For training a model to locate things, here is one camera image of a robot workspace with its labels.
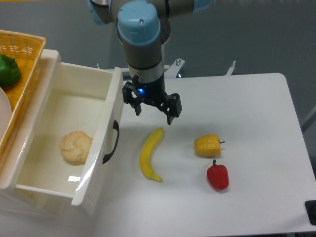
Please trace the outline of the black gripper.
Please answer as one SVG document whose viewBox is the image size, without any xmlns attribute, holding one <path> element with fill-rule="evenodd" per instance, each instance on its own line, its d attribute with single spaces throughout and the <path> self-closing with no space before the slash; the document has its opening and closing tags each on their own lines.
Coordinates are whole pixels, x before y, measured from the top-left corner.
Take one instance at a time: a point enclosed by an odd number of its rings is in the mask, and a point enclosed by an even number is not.
<svg viewBox="0 0 316 237">
<path fill-rule="evenodd" d="M 182 111 L 180 95 L 178 93 L 168 95 L 165 92 L 164 73 L 152 82 L 141 82 L 140 79 L 139 75 L 134 75 L 132 83 L 129 81 L 125 83 L 122 88 L 124 103 L 130 104 L 137 116 L 142 111 L 141 103 L 158 107 L 166 115 L 167 124 L 171 125 Z"/>
</svg>

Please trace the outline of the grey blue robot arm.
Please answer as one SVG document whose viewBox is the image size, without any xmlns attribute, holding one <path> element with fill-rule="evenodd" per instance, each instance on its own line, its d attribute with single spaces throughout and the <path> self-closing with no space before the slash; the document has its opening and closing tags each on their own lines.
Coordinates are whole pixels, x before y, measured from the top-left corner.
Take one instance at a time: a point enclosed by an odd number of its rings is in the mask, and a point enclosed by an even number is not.
<svg viewBox="0 0 316 237">
<path fill-rule="evenodd" d="M 141 104 L 158 108 L 167 123 L 182 111 L 179 94 L 168 95 L 164 82 L 163 45 L 170 37 L 169 18 L 210 6 L 209 0 L 89 0 L 97 24 L 115 23 L 131 81 L 122 88 L 123 100 L 137 115 Z"/>
</svg>

